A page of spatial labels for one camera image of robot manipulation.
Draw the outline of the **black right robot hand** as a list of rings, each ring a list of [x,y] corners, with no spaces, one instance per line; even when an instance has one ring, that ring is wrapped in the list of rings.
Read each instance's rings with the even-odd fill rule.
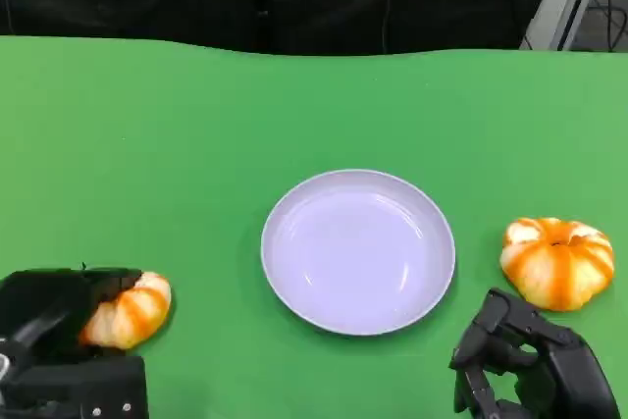
[[[618,418],[609,382],[588,343],[498,288],[453,351],[453,410],[474,418]]]

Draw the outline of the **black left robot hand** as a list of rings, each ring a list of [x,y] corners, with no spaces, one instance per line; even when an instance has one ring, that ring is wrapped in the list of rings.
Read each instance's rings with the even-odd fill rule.
[[[29,269],[1,281],[1,350],[41,363],[71,363],[102,353],[80,333],[102,302],[132,288],[129,268]]]

